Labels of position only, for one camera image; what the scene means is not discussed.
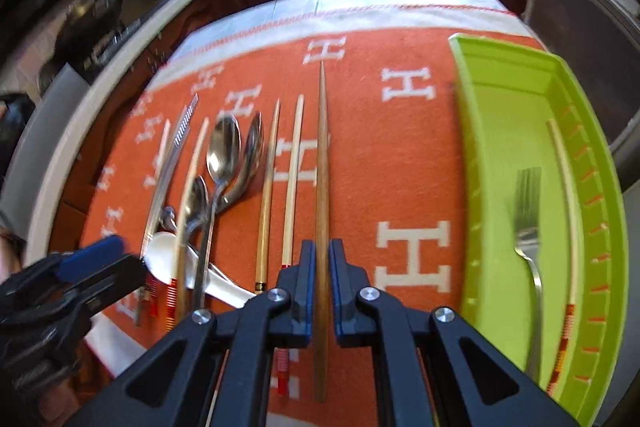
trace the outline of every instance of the orange blanket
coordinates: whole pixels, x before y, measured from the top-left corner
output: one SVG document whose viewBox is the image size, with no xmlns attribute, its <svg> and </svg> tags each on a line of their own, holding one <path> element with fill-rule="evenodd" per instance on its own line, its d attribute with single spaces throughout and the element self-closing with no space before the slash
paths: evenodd
<svg viewBox="0 0 640 427">
<path fill-rule="evenodd" d="M 173 123 L 197 90 L 191 134 L 169 190 L 177 206 L 202 120 L 231 110 L 246 133 L 262 112 L 268 137 L 274 101 L 282 101 L 276 179 L 271 207 L 269 286 L 280 267 L 286 180 L 297 96 L 305 95 L 294 252 L 314 238 L 319 61 L 326 65 L 330 129 L 330 233 L 344 240 L 348 261 L 363 266 L 373 285 L 420 309 L 455 308 L 465 252 L 465 184 L 454 99 L 456 67 L 447 39 L 457 29 L 385 29 L 313 36 L 210 64 L 171 84 L 148 90 L 118 138 L 100 181 L 84 243 L 108 233 L 136 252 L 154 191 L 149 182 L 164 120 Z M 537 48 L 530 37 L 469 32 Z M 333 42 L 323 48 L 319 42 Z M 212 184 L 200 168 L 209 188 Z M 244 288 L 254 287 L 262 173 L 246 197 L 220 216 L 211 260 Z M 136 329 L 124 299 L 105 311 L 145 347 L 164 334 L 164 286 L 157 319 Z M 225 305 L 212 302 L 212 309 Z M 328 399 L 313 402 L 312 350 L 291 354 L 290 394 L 272 389 L 270 412 L 312 425 L 351 427 L 376 423 L 367 349 L 330 342 Z"/>
</svg>

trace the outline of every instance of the chopstick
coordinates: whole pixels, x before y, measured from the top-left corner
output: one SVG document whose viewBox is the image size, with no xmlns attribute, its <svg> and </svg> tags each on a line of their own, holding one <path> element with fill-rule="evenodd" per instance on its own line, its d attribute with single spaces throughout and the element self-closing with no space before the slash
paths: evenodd
<svg viewBox="0 0 640 427">
<path fill-rule="evenodd" d="M 291 266 L 293 258 L 293 218 L 296 212 L 296 187 L 298 185 L 298 161 L 300 159 L 300 134 L 302 133 L 302 112 L 305 97 L 298 96 L 296 120 L 293 125 L 291 159 L 289 161 L 289 182 L 287 182 L 287 203 L 284 210 L 284 234 L 282 237 L 282 267 Z M 289 349 L 276 351 L 276 372 L 278 375 L 278 394 L 287 396 L 289 391 Z"/>
<path fill-rule="evenodd" d="M 184 318 L 186 309 L 186 284 L 185 284 L 185 266 L 184 266 L 184 250 L 186 248 L 184 237 L 184 227 L 187 221 L 187 204 L 191 196 L 191 188 L 193 181 L 198 172 L 198 163 L 202 155 L 202 146 L 209 129 L 209 118 L 205 118 L 200 126 L 200 133 L 196 141 L 196 146 L 191 155 L 187 178 L 184 181 L 182 189 L 182 199 L 178 210 L 178 223 L 176 225 L 177 232 L 175 234 L 174 254 L 172 257 L 172 279 L 171 284 L 166 292 L 166 330 L 171 331 L 175 326 L 175 320 L 178 322 Z"/>
<path fill-rule="evenodd" d="M 298 186 L 298 162 L 300 159 L 300 134 L 302 133 L 302 112 L 305 97 L 298 96 L 296 121 L 293 125 L 291 159 L 289 161 L 289 182 L 287 182 L 287 203 L 284 210 L 284 235 L 282 237 L 282 267 L 291 266 L 293 258 L 293 217 L 296 213 L 296 188 Z"/>
<path fill-rule="evenodd" d="M 164 156 L 166 154 L 166 144 L 169 141 L 169 131 L 171 131 L 171 122 L 169 119 L 164 121 L 164 129 L 162 130 L 162 136 L 160 137 L 160 147 L 158 148 L 158 159 L 156 160 L 156 172 L 154 177 L 156 182 L 160 176 L 162 170 L 162 164 L 164 163 Z M 149 315 L 152 317 L 158 317 L 158 280 L 155 277 L 151 277 L 151 284 L 149 285 L 149 292 L 151 293 L 149 299 Z"/>
<path fill-rule="evenodd" d="M 271 134 L 267 152 L 267 165 L 264 168 L 262 185 L 262 206 L 260 207 L 260 226 L 258 228 L 258 250 L 255 260 L 255 292 L 267 289 L 267 271 L 269 260 L 269 226 L 271 224 L 271 189 L 273 188 L 273 165 L 276 158 L 278 141 L 278 120 L 280 119 L 280 100 L 276 100 L 271 120 Z"/>
<path fill-rule="evenodd" d="M 549 396 L 553 396 L 558 380 L 560 378 L 560 372 L 564 363 L 566 350 L 569 346 L 569 340 L 574 326 L 574 312 L 575 305 L 578 301 L 578 270 L 580 267 L 580 228 L 577 222 L 575 213 L 578 211 L 578 201 L 575 196 L 573 186 L 573 176 L 569 161 L 569 155 L 564 147 L 562 135 L 558 127 L 558 122 L 555 119 L 548 120 L 546 126 L 549 129 L 551 140 L 556 150 L 556 157 L 560 164 L 560 171 L 562 173 L 562 188 L 564 190 L 564 202 L 566 204 L 566 211 L 569 220 L 569 251 L 570 251 L 570 264 L 569 264 L 569 298 L 564 311 L 564 323 L 562 324 L 562 336 L 561 346 L 564 345 L 564 349 L 558 349 L 556 353 L 556 363 L 554 369 L 551 372 L 548 386 L 546 387 L 546 393 Z"/>
<path fill-rule="evenodd" d="M 164 155 L 166 154 L 166 143 L 169 141 L 169 131 L 171 131 L 171 122 L 167 118 L 164 121 L 164 129 L 162 130 L 162 137 L 160 139 L 160 148 L 158 149 L 158 161 L 156 161 L 156 180 L 162 170 L 162 164 L 164 163 Z"/>
<path fill-rule="evenodd" d="M 316 184 L 316 306 L 314 314 L 314 399 L 326 401 L 329 325 L 329 130 L 324 62 L 320 62 L 318 94 L 318 179 Z"/>
</svg>

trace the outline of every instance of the green tray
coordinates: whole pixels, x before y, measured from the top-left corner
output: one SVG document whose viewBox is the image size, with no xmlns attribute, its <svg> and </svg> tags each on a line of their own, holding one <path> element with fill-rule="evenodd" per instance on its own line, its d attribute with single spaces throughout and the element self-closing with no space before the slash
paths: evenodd
<svg viewBox="0 0 640 427">
<path fill-rule="evenodd" d="M 540 166 L 540 271 L 545 388 L 560 343 L 570 276 L 580 284 L 574 327 L 553 397 L 590 425 L 615 367 L 626 314 L 627 243 L 622 195 L 607 142 L 562 58 L 461 34 L 449 40 L 467 188 L 462 314 L 518 367 L 529 346 L 532 283 L 513 250 L 516 173 Z M 546 122 L 556 119 L 570 158 L 580 263 L 570 273 L 568 210 Z"/>
</svg>

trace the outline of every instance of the metal fork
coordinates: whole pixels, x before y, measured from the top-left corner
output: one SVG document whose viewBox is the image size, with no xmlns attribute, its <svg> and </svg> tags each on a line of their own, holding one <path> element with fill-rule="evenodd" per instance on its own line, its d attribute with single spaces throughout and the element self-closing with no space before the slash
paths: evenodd
<svg viewBox="0 0 640 427">
<path fill-rule="evenodd" d="M 542 279 L 540 279 L 540 270 L 538 269 L 538 250 L 540 250 L 540 234 L 538 232 L 539 167 L 518 171 L 515 206 L 514 249 L 520 257 L 527 261 L 534 285 L 534 300 L 531 307 L 531 337 L 525 374 L 535 383 L 539 383 L 542 359 Z"/>
</svg>

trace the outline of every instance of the fork tines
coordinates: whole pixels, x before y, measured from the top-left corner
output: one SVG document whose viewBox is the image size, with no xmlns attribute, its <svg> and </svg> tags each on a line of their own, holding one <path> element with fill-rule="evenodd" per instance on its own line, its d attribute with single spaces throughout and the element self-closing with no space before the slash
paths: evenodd
<svg viewBox="0 0 640 427">
<path fill-rule="evenodd" d="M 516 182 L 516 232 L 538 227 L 540 211 L 540 167 L 518 171 Z"/>
</svg>

